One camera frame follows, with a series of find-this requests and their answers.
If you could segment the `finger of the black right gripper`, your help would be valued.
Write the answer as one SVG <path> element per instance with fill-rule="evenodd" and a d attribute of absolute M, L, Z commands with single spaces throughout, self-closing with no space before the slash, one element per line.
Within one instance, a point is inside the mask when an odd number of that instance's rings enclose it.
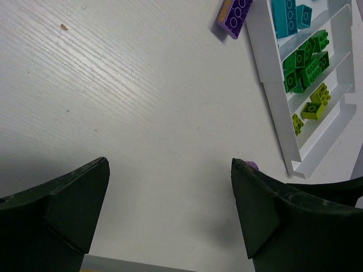
<path fill-rule="evenodd" d="M 331 183 L 331 184 L 289 184 L 313 196 L 325 199 L 341 205 L 355 207 L 358 199 L 362 197 L 362 177 L 353 180 Z"/>

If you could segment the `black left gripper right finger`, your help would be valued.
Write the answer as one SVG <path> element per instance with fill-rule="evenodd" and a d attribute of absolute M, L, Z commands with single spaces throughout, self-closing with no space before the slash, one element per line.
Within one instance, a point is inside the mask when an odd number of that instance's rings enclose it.
<path fill-rule="evenodd" d="M 256 271 L 361 271 L 362 210 L 321 199 L 233 159 L 231 183 Z"/>

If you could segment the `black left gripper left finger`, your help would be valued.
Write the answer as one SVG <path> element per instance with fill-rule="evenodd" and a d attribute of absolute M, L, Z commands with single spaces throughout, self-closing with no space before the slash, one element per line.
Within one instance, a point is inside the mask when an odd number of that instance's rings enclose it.
<path fill-rule="evenodd" d="M 109 162 L 100 157 L 1 198 L 1 271 L 80 271 L 109 177 Z"/>

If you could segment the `purple lego brick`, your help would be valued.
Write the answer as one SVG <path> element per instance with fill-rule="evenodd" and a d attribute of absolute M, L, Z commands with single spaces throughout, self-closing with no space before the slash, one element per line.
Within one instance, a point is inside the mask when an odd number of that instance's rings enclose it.
<path fill-rule="evenodd" d="M 259 170 L 258 165 L 257 165 L 254 161 L 246 161 L 246 163 L 247 163 L 249 166 L 251 166 L 251 167 L 253 167 L 253 168 L 255 168 L 255 169 Z"/>
<path fill-rule="evenodd" d="M 253 0 L 224 0 L 217 24 L 234 40 L 239 37 Z"/>

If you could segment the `lime sloped lego brick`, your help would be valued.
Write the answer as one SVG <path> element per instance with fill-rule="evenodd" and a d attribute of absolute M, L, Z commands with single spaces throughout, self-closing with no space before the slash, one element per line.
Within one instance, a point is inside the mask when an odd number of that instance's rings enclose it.
<path fill-rule="evenodd" d="M 292 115 L 292 121 L 293 121 L 295 135 L 299 136 L 301 134 L 301 129 L 303 128 L 304 123 L 296 113 Z"/>

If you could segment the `lime-green lego pair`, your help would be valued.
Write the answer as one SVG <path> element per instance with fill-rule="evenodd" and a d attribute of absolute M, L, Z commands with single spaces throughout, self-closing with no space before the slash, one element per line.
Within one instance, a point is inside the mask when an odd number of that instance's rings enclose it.
<path fill-rule="evenodd" d="M 323 103 L 307 102 L 301 111 L 304 119 L 319 120 L 323 115 L 325 106 Z"/>

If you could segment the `lime lego brick front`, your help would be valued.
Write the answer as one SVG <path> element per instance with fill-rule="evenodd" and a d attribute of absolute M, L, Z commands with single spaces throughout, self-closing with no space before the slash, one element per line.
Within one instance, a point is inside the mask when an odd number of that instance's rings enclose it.
<path fill-rule="evenodd" d="M 320 103 L 326 107 L 331 99 L 330 92 L 327 89 L 327 85 L 322 83 L 310 96 L 310 100 L 313 103 Z"/>

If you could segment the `green small square lego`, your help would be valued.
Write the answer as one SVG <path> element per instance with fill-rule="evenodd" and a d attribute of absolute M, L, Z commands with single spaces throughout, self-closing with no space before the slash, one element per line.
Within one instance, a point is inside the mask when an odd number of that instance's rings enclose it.
<path fill-rule="evenodd" d="M 301 76 L 297 77 L 297 85 L 296 87 L 293 89 L 293 92 L 296 94 L 302 94 L 304 93 L 307 88 L 310 86 L 310 84 L 306 84 L 304 79 Z"/>

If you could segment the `green lego plate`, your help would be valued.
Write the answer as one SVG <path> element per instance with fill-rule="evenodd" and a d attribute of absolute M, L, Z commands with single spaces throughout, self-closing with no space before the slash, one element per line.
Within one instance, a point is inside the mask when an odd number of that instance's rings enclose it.
<path fill-rule="evenodd" d="M 322 72 L 330 66 L 330 57 L 328 51 L 316 53 L 312 56 L 310 62 L 300 70 L 300 76 L 306 84 L 312 85 Z"/>

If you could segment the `small blue lego brick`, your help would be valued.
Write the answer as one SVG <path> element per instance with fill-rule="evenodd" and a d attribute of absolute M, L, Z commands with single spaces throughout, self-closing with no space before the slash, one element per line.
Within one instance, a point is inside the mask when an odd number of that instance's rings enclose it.
<path fill-rule="evenodd" d="M 311 26 L 313 9 L 306 5 L 298 5 L 296 11 L 298 29 L 309 28 Z"/>

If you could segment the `blue square lego brick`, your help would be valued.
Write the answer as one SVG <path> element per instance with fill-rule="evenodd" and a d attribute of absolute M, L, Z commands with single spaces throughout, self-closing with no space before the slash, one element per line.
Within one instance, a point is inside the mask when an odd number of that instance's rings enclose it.
<path fill-rule="evenodd" d="M 272 1 L 273 21 L 278 39 L 283 39 L 298 32 L 295 0 Z"/>

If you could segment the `green curved lego brick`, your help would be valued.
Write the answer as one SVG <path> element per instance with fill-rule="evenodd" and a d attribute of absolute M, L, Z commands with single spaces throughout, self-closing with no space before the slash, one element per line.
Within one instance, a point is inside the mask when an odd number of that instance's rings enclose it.
<path fill-rule="evenodd" d="M 303 50 L 294 51 L 289 57 L 287 57 L 283 63 L 284 70 L 293 70 L 303 68 L 305 65 L 305 53 Z"/>

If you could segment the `yellow-green lego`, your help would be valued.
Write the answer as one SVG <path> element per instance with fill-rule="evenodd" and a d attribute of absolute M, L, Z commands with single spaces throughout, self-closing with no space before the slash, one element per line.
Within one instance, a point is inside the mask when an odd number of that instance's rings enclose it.
<path fill-rule="evenodd" d="M 315 41 L 308 39 L 296 50 L 296 68 L 301 69 L 310 61 L 315 47 Z"/>

